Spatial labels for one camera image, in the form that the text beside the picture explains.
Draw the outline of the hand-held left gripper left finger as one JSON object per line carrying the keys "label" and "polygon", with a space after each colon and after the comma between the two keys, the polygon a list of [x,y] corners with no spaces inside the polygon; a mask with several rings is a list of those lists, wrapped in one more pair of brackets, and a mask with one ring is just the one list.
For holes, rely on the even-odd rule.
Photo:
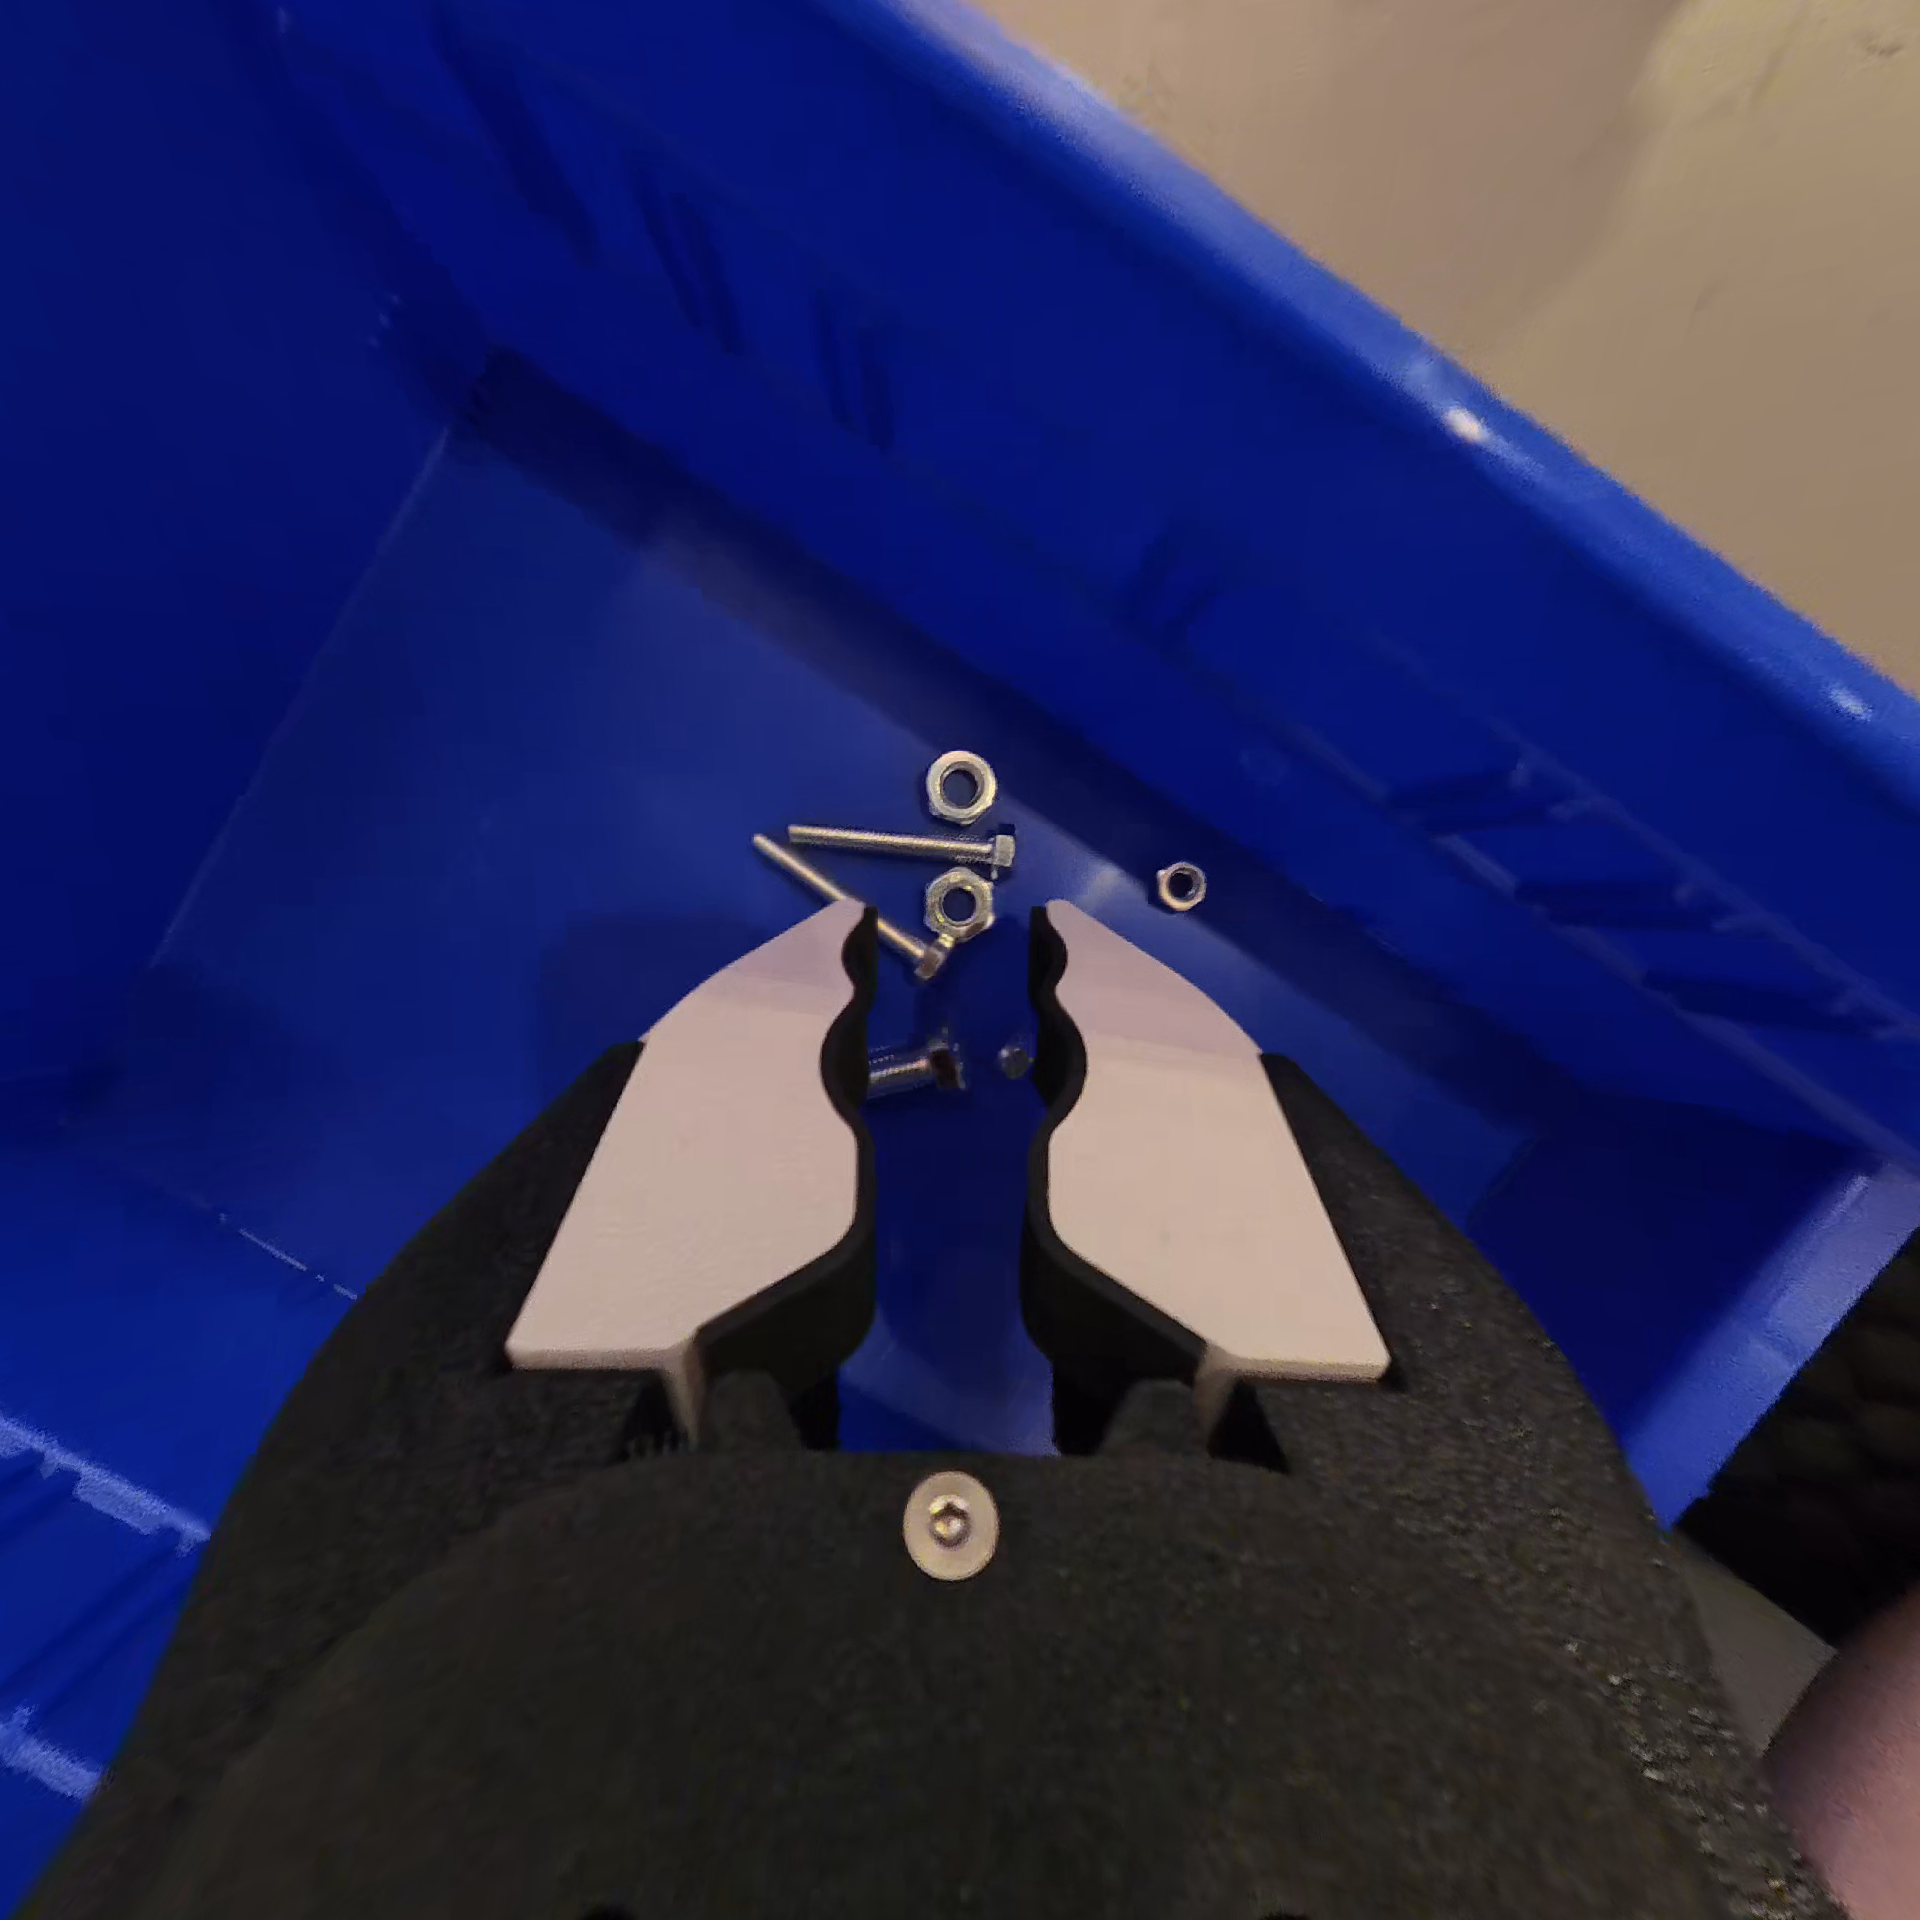
{"label": "hand-held left gripper left finger", "polygon": [[654,1376],[690,1441],[724,1376],[828,1393],[878,1317],[869,1002],[878,914],[821,903],[647,1032],[504,1331],[513,1371]]}

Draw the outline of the group of small steel nuts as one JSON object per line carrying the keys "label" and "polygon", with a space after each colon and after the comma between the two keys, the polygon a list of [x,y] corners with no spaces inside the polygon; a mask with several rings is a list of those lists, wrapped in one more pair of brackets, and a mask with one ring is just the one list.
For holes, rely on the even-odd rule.
{"label": "group of small steel nuts", "polygon": [[[1012,836],[1012,826],[991,826],[994,772],[975,753],[941,753],[926,776],[926,805],[939,824],[969,826],[970,836]],[[1160,873],[1157,891],[1169,914],[1187,914],[1206,900],[1206,878],[1195,860],[1176,860]]]}

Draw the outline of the blue plastic bin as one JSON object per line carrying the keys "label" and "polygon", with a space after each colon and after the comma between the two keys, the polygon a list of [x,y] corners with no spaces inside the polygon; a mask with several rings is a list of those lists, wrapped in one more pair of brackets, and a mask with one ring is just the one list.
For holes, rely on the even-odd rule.
{"label": "blue plastic bin", "polygon": [[1662,1520],[1916,1244],[1916,697],[969,5],[5,5],[5,1915],[324,1339],[941,753],[856,1451],[1056,1451],[1046,900]]}

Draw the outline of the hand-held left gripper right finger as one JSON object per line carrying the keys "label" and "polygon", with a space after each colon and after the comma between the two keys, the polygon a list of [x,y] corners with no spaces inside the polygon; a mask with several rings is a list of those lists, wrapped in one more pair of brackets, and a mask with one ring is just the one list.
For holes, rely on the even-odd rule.
{"label": "hand-held left gripper right finger", "polygon": [[1389,1348],[1275,1093],[1270,1052],[1082,903],[1030,914],[1046,1102],[1024,1150],[1018,1317],[1059,1455],[1095,1455],[1139,1384],[1204,1451],[1263,1384],[1389,1380]]}

